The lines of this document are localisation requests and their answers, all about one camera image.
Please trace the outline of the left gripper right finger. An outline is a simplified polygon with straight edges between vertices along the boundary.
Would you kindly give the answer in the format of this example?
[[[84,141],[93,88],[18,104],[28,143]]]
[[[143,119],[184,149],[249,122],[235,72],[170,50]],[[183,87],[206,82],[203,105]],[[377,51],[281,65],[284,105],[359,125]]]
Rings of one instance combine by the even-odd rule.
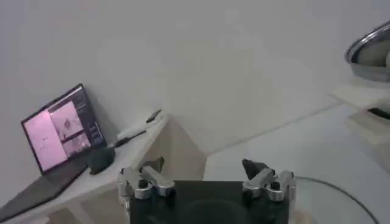
[[[249,159],[241,161],[248,180],[243,182],[243,197],[248,200],[260,198],[263,194],[274,202],[296,200],[296,176],[284,170],[277,174],[265,163]]]

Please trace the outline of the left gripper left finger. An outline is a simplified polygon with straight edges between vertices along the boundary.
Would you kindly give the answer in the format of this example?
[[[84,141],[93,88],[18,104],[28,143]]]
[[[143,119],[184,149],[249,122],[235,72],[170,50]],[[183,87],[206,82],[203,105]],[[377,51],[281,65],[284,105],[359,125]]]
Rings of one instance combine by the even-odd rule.
[[[130,199],[147,200],[153,194],[169,198],[176,193],[176,184],[173,180],[161,174],[165,159],[159,158],[146,161],[134,169],[122,168],[118,175],[118,197],[123,205],[129,205]]]

